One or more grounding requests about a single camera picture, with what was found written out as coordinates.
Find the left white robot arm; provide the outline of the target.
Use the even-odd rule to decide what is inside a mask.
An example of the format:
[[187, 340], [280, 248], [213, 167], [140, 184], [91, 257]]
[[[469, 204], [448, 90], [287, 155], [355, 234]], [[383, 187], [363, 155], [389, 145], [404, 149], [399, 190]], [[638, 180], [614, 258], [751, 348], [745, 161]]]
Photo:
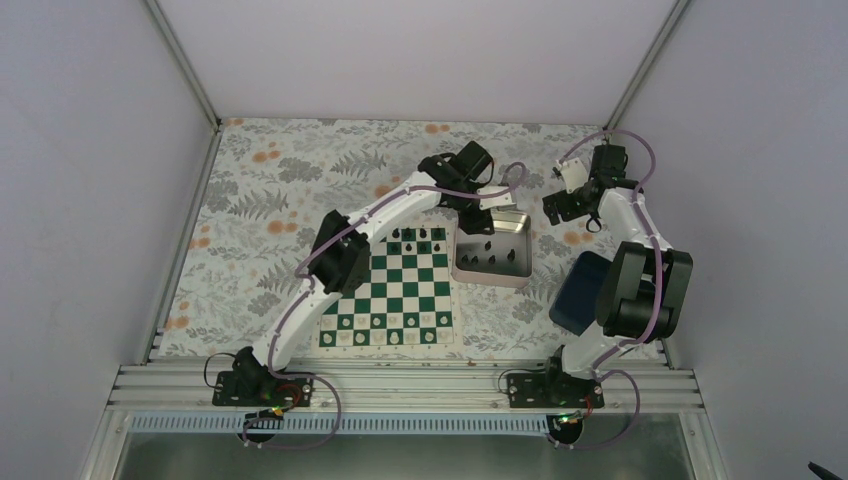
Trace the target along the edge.
[[448, 208], [457, 213], [463, 232], [492, 234], [492, 209], [509, 204], [515, 189], [479, 181], [492, 163], [492, 156], [471, 141], [457, 154], [424, 158], [406, 180], [370, 205], [347, 214], [327, 213], [310, 254], [294, 270], [300, 282], [294, 298], [259, 340], [235, 353], [231, 369], [219, 376], [217, 391], [263, 405], [279, 385], [299, 378], [286, 370], [297, 344], [328, 307], [364, 283], [373, 247], [412, 216]]

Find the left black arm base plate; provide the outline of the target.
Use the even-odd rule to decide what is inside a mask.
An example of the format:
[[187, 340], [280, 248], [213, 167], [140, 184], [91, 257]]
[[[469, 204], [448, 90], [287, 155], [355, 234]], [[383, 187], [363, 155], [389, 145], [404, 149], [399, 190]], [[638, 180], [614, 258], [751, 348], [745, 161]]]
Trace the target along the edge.
[[249, 386], [235, 372], [220, 372], [211, 403], [216, 407], [283, 409], [308, 407], [313, 380], [305, 377], [279, 379], [265, 374], [260, 383]]

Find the pink metal tin tray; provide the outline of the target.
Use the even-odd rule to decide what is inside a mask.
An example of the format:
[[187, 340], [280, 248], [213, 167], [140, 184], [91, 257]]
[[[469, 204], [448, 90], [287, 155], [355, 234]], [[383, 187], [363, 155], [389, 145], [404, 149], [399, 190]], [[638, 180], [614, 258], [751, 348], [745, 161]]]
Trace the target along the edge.
[[533, 273], [531, 216], [523, 211], [494, 211], [491, 235], [454, 237], [453, 278], [505, 288], [523, 288]]

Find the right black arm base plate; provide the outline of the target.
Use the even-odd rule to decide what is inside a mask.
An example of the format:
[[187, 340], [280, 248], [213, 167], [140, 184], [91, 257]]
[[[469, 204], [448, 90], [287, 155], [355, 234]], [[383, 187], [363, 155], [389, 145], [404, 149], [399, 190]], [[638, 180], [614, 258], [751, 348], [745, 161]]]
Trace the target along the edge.
[[514, 409], [603, 408], [600, 384], [594, 380], [559, 375], [549, 379], [543, 373], [518, 372], [506, 376], [506, 392]]

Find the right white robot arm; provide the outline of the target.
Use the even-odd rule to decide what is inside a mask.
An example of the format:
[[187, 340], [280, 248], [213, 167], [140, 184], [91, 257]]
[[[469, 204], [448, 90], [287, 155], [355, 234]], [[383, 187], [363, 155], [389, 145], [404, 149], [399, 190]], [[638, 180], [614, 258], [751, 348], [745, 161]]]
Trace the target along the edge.
[[693, 269], [650, 218], [641, 184], [627, 178], [622, 146], [602, 144], [591, 165], [567, 161], [565, 190], [543, 200], [551, 225], [585, 217], [605, 223], [618, 241], [611, 260], [584, 252], [572, 264], [549, 310], [550, 320], [575, 335], [547, 360], [541, 391], [555, 407], [596, 394], [601, 366], [629, 348], [675, 331]]

